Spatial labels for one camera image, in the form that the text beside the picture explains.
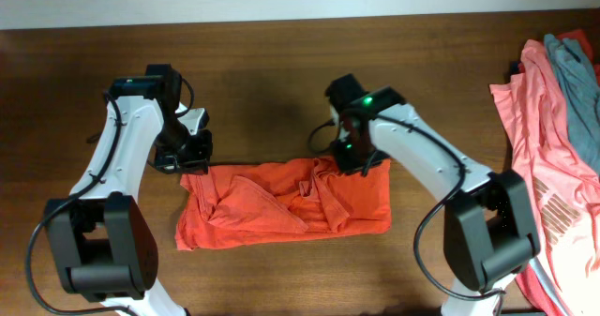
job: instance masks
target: gray cloth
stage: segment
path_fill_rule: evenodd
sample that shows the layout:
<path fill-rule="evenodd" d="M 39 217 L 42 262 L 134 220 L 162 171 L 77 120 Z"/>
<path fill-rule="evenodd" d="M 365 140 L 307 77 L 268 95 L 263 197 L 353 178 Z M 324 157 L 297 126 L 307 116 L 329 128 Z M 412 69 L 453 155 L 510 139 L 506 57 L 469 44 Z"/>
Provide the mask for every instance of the gray cloth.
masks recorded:
<path fill-rule="evenodd" d="M 544 36 L 547 56 L 567 105 L 569 141 L 579 157 L 600 173 L 600 86 L 592 63 L 575 39 Z"/>

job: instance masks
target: pile of clothes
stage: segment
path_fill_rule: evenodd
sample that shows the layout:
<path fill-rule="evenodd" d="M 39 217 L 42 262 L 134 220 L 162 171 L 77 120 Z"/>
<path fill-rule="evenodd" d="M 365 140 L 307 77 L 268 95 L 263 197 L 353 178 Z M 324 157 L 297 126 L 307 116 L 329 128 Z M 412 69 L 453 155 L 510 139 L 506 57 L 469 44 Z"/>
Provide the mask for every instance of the pile of clothes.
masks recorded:
<path fill-rule="evenodd" d="M 598 315 L 600 66 L 585 34 L 529 40 L 490 91 L 525 182 L 542 251 L 517 284 L 548 315 Z"/>

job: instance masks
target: folded red garment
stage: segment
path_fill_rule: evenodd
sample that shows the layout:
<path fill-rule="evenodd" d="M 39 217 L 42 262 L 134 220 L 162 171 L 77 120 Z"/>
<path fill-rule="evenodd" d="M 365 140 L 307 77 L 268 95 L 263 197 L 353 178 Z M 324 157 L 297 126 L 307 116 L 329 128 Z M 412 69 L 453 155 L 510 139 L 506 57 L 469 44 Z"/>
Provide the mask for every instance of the folded red garment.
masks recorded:
<path fill-rule="evenodd" d="M 341 175 L 332 158 L 214 166 L 185 174 L 190 193 L 177 224 L 180 250 L 385 233 L 391 225 L 390 161 Z"/>

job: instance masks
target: wooden table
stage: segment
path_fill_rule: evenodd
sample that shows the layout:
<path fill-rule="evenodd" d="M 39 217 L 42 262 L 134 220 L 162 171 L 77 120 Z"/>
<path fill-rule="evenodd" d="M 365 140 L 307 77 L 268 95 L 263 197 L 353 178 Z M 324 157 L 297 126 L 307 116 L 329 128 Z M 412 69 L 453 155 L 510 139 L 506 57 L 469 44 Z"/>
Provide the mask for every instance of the wooden table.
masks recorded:
<path fill-rule="evenodd" d="M 43 314 L 24 281 L 25 245 L 46 200 L 68 194 L 92 156 L 84 141 L 103 126 L 100 93 L 113 78 L 171 63 L 210 113 L 212 160 L 233 163 L 309 157 L 307 135 L 328 118 L 325 87 L 352 72 L 368 89 L 395 87 L 448 141 L 500 171 L 506 141 L 488 84 L 505 81 L 526 39 L 578 27 L 600 50 L 600 10 L 0 32 L 0 309 Z M 175 249 L 188 196 L 178 182 L 147 169 L 140 206 L 157 239 L 158 276 L 194 315 L 374 314 L 444 300 L 412 253 L 433 199 L 397 164 L 388 233 L 229 250 Z M 442 226 L 436 218 L 422 251 L 450 284 Z M 60 288 L 45 237 L 34 274 L 57 307 L 90 307 Z M 514 284 L 506 307 L 529 307 Z"/>

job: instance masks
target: clothing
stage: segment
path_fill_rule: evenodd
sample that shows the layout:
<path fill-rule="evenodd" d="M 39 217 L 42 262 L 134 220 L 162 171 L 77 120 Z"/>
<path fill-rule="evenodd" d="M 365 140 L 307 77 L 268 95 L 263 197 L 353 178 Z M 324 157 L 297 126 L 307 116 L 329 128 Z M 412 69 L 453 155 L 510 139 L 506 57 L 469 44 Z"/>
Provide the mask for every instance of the clothing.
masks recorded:
<path fill-rule="evenodd" d="M 567 105 L 543 44 L 529 40 L 524 73 L 490 90 L 513 146 L 513 169 L 527 184 L 542 250 L 537 259 L 560 300 L 576 315 L 597 315 L 600 287 L 600 182 L 568 139 Z M 548 315 L 561 315 L 531 267 L 521 291 Z"/>
<path fill-rule="evenodd" d="M 575 39 L 560 41 L 548 34 L 544 44 L 566 98 L 569 141 L 579 157 L 600 173 L 600 86 L 591 58 Z"/>
<path fill-rule="evenodd" d="M 190 195 L 177 248 L 232 248 L 267 242 L 385 233 L 391 225 L 390 160 L 341 175 L 332 158 L 259 166 L 214 166 L 185 174 Z"/>

